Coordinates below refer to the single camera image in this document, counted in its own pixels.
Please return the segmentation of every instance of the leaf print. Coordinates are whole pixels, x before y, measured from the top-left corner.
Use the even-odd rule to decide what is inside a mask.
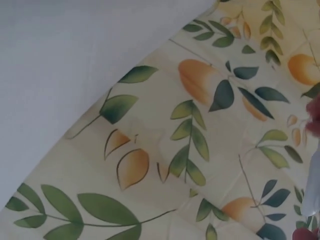
[[[263,137],[257,143],[257,145],[264,141],[287,141],[287,140],[288,140],[288,136],[285,134],[284,131],[281,131],[278,129],[271,129],[263,135]]]
[[[275,225],[265,223],[256,233],[261,239],[285,240],[287,239],[284,231]]]
[[[149,170],[149,155],[138,148],[126,153],[116,166],[121,190],[126,190],[145,178]]]
[[[262,203],[262,205],[277,208],[284,203],[289,194],[290,191],[288,189],[281,188],[276,191],[271,197],[269,197],[264,203]]]
[[[249,45],[245,45],[243,48],[242,48],[242,51],[241,53],[243,54],[254,54],[256,51],[253,50]]]
[[[192,126],[191,137],[198,153],[208,162],[210,159],[208,144],[204,135],[196,126]]]
[[[292,146],[286,145],[284,146],[284,149],[294,161],[296,161],[299,164],[303,163],[299,153]]]
[[[286,215],[283,213],[275,213],[275,214],[269,214],[266,215],[266,217],[272,221],[280,221],[283,219]]]
[[[194,103],[192,109],[192,116],[194,117],[195,121],[199,124],[199,126],[202,127],[203,130],[206,130],[205,121],[202,118],[199,108]]]
[[[295,192],[296,199],[298,199],[299,203],[302,204],[302,196],[297,187],[294,187],[294,192]]]
[[[118,225],[139,224],[136,216],[121,202],[98,193],[78,194],[81,206],[92,216]]]
[[[192,110],[193,110],[192,100],[184,101],[174,108],[170,119],[183,119],[185,117],[188,117],[192,114]]]
[[[261,198],[264,198],[268,193],[270,193],[272,189],[274,189],[276,183],[277,183],[277,180],[275,179],[267,181],[266,184],[264,185]]]
[[[141,224],[138,224],[112,237],[109,237],[107,240],[139,240],[141,231],[142,231]]]
[[[111,124],[115,124],[126,115],[137,101],[138,98],[132,95],[113,96],[104,102],[99,113]]]
[[[261,146],[259,149],[277,169],[289,168],[287,160],[279,152],[266,146]]]
[[[159,162],[156,163],[156,168],[158,170],[159,177],[161,179],[161,182],[165,182],[169,176],[169,168],[163,166]]]
[[[265,34],[271,28],[272,14],[265,17],[260,25],[260,34]]]
[[[39,210],[40,213],[44,214],[46,212],[40,197],[30,186],[22,183],[17,189],[17,192],[28,199],[30,203],[32,203],[36,207],[36,209]]]
[[[170,137],[171,140],[177,141],[184,139],[188,136],[190,136],[192,129],[192,119],[186,119],[184,120],[178,128],[174,131],[172,136]]]
[[[267,63],[270,63],[270,61],[273,60],[273,62],[275,64],[277,64],[278,66],[280,66],[280,64],[281,64],[280,63],[280,59],[278,58],[277,54],[271,49],[266,51],[265,60],[266,60]]]
[[[10,200],[7,202],[7,204],[5,205],[5,207],[7,209],[10,209],[12,211],[16,211],[16,212],[22,212],[25,210],[28,210],[29,207],[19,198],[12,196],[10,198]]]
[[[195,36],[194,39],[198,40],[198,41],[205,41],[205,40],[212,38],[214,36],[214,34],[215,33],[213,31],[208,31],[208,32],[201,33],[198,36]]]
[[[185,30],[189,33],[199,32],[202,29],[203,29],[202,27],[195,25],[195,24],[187,24],[183,27],[183,30]]]
[[[45,198],[59,213],[72,222],[83,223],[76,205],[63,191],[47,184],[42,184],[41,189]]]
[[[205,240],[218,240],[217,231],[211,223],[209,223],[208,227],[206,228]]]
[[[213,103],[209,109],[209,112],[217,110],[227,109],[234,103],[235,95],[228,80],[222,80],[215,90]]]
[[[243,35],[245,40],[249,41],[251,38],[251,29],[249,27],[249,24],[245,21],[243,23]]]
[[[118,129],[113,130],[105,141],[104,160],[115,150],[130,142],[130,139]]]
[[[135,66],[118,83],[135,84],[148,80],[156,71],[153,66]]]
[[[242,80],[252,79],[255,75],[257,75],[259,67],[236,67],[233,69],[234,75]]]
[[[303,93],[301,97],[306,96],[314,99],[318,95],[318,93],[320,93],[320,82],[314,85],[309,91]]]
[[[186,162],[186,171],[195,184],[199,186],[206,185],[205,176],[202,174],[200,169],[189,159]]]
[[[69,223],[66,225],[58,226],[44,235],[45,240],[78,240],[84,226],[81,224]]]
[[[293,207],[294,207],[295,213],[298,214],[299,216],[301,216],[301,209],[300,209],[300,207],[297,206],[297,205],[294,205]]]
[[[268,109],[250,92],[248,92],[246,89],[242,87],[238,87],[242,95],[247,99],[247,101],[255,107],[259,112],[266,115],[267,117],[274,119],[274,117],[271,115],[271,113],[268,111]]]
[[[14,224],[21,228],[37,229],[45,223],[46,219],[46,215],[28,216],[15,221]]]
[[[183,148],[181,148],[173,157],[169,166],[170,173],[172,173],[176,177],[179,177],[182,171],[187,166],[188,155],[189,145],[186,145]]]
[[[288,104],[290,103],[288,99],[281,92],[271,87],[267,87],[267,86],[258,87],[254,92],[260,98],[266,101],[279,101],[279,102],[285,102]]]
[[[213,214],[221,221],[228,221],[229,220],[229,216],[227,214],[225,214],[223,211],[221,211],[219,208],[215,207],[212,205],[212,211]]]
[[[196,222],[200,222],[205,219],[211,212],[212,204],[208,202],[205,198],[202,199],[198,212],[196,214]]]

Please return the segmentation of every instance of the fabric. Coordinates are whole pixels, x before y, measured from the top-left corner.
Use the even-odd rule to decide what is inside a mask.
[[[110,89],[0,213],[8,239],[291,239],[317,140],[316,1],[221,0]]]

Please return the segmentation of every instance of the stem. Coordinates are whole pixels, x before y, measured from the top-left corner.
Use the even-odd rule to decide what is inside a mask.
[[[57,216],[52,216],[52,215],[49,215],[49,214],[43,214],[49,218],[52,218],[52,219],[57,219],[57,220],[61,220],[61,221],[65,221],[65,222],[69,222],[69,223],[73,223],[73,224],[81,224],[81,225],[84,225],[84,226],[91,226],[91,227],[101,227],[101,228],[120,228],[120,227],[129,227],[129,226],[136,226],[136,225],[139,225],[139,224],[144,224],[144,223],[147,223],[147,222],[150,222],[152,220],[155,220],[157,218],[160,218],[168,213],[171,213],[171,212],[174,212],[176,211],[177,209],[172,209],[172,210],[169,210],[169,211],[166,211],[158,216],[155,216],[153,218],[150,218],[150,219],[147,219],[147,220],[144,220],[144,221],[141,221],[141,222],[137,222],[137,223],[132,223],[132,224],[124,224],[124,225],[100,225],[100,224],[90,224],[90,223],[83,223],[83,222],[76,222],[76,221],[71,221],[71,220],[68,220],[68,219],[64,219],[64,218],[60,218],[60,217],[57,217]]]
[[[246,174],[246,172],[245,172],[245,170],[244,170],[244,166],[242,165],[240,155],[238,155],[238,159],[239,159],[240,167],[241,167],[242,173],[243,173],[243,175],[244,175],[246,184],[247,184],[247,186],[248,186],[248,188],[249,188],[249,192],[250,192],[251,198],[252,198],[252,200],[253,200],[254,206],[258,209],[258,211],[260,212],[261,216],[263,217],[264,223],[266,223],[266,217],[265,217],[265,215],[263,214],[263,212],[261,211],[261,209],[259,208],[259,205],[256,203],[256,200],[255,200],[255,197],[254,197],[254,193],[252,192],[252,189],[251,189],[251,187],[250,187],[249,180],[248,180],[247,174]]]

